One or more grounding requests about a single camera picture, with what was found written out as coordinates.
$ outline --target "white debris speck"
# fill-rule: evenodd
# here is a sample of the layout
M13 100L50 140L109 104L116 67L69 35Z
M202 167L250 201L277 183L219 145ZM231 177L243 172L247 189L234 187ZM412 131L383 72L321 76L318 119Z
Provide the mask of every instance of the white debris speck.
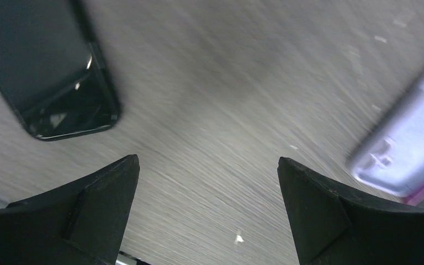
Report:
M241 230L238 230L236 232L235 245L238 245L238 242L239 243L243 243L244 242L243 237L241 237L240 234L241 234Z
M90 65L92 65L92 55L90 56L90 59L88 59L87 69L90 68Z
M377 112L380 112L380 111L381 111L381 108L380 108L380 107L378 107L378 106L376 106L376 105L372 105L372 108L373 108L374 110L376 110Z
M374 39L375 39L375 40L379 40L379 41L381 41L382 43L387 43L387 42L388 42L388 40L387 40L387 39L385 39L385 38L383 38L383 37L381 37L381 36L375 36L375 37L374 37Z
M243 237L241 237L240 235L236 235L236 239L235 239L235 244L238 244L238 242L243 243Z

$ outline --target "phone case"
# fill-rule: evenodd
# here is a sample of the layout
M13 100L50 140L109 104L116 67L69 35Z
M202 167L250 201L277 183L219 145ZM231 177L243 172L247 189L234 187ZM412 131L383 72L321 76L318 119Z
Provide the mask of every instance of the phone case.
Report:
M348 162L352 175L398 197L424 186L424 74Z

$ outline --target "brushed metal surface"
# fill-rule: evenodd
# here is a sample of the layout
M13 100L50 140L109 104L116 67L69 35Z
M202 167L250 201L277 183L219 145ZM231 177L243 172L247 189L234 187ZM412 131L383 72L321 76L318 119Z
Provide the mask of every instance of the brushed metal surface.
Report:
M298 264L280 156L392 199L344 163L424 68L424 1L86 2L124 115L104 133L39 142L0 97L9 201L136 153L121 249L196 265Z

